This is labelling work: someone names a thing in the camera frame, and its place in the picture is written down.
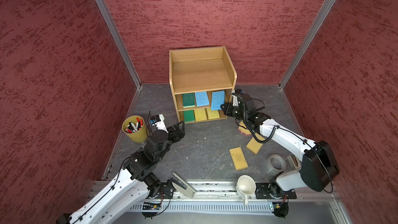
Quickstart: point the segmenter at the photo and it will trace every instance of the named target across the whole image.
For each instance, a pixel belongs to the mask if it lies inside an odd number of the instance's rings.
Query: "sponge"
[[[256,137],[263,141],[265,140],[264,137],[262,137],[261,135],[256,133]],[[262,143],[257,142],[254,138],[251,138],[251,140],[247,143],[246,148],[248,148],[249,150],[251,150],[254,154],[257,154],[258,151],[260,150],[260,148],[263,146]]]
[[[212,111],[210,108],[206,108],[206,112],[209,119],[220,118],[218,110]]]
[[[187,123],[192,121],[195,121],[193,110],[184,111],[184,122]]]
[[[246,169],[249,167],[246,162],[245,156],[243,155],[241,147],[229,149],[229,153],[231,153],[231,157],[232,157],[232,161],[234,162],[235,170]]]
[[[195,121],[205,121],[207,119],[206,111],[204,108],[202,109],[195,109]]]
[[[245,125],[245,123],[243,121],[241,121],[239,125],[240,125],[240,127],[238,127],[238,130],[242,134],[245,134],[245,135],[248,135],[248,136],[251,135],[251,132],[248,129],[246,129],[246,125]]]
[[[207,96],[207,92],[196,92],[195,98],[196,98],[196,106],[197,107],[203,107],[203,106],[210,105],[209,97]]]
[[[225,102],[225,91],[212,92],[211,110],[221,110],[221,105]]]
[[[184,93],[182,95],[182,107],[195,107],[195,95],[194,93]]]

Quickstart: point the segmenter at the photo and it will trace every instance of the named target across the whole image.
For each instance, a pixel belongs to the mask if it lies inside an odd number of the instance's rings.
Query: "white mug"
[[[248,175],[239,177],[238,183],[236,184],[236,192],[242,197],[245,206],[249,204],[249,197],[256,191],[256,183],[253,178]]]

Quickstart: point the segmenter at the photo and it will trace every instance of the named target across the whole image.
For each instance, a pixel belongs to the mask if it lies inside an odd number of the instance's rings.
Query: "mug handle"
[[[247,206],[249,204],[249,199],[248,199],[247,195],[245,195],[245,197],[243,198],[243,203],[245,206]]]

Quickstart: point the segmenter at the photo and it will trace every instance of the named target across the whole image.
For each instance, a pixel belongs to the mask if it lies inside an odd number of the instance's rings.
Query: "roll of tape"
[[[271,158],[278,160],[278,162],[281,163],[282,168],[281,169],[275,168],[271,163]],[[283,157],[279,154],[271,154],[271,156],[268,157],[266,164],[270,174],[276,175],[277,173],[282,172],[286,169],[286,162],[283,159]]]

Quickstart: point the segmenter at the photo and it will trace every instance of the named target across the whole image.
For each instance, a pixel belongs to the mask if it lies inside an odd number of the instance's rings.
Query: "olive yellow bucket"
[[[143,126],[141,127],[140,130],[138,130],[137,132],[134,133],[128,133],[126,132],[126,128],[129,126],[130,122],[133,122],[134,124],[137,123],[137,118],[138,119],[142,119],[143,121]],[[134,115],[131,117],[128,117],[122,125],[122,131],[133,141],[136,143],[143,143],[147,140],[148,134],[147,134],[147,124],[145,123],[145,120],[143,117],[138,116],[138,115]]]

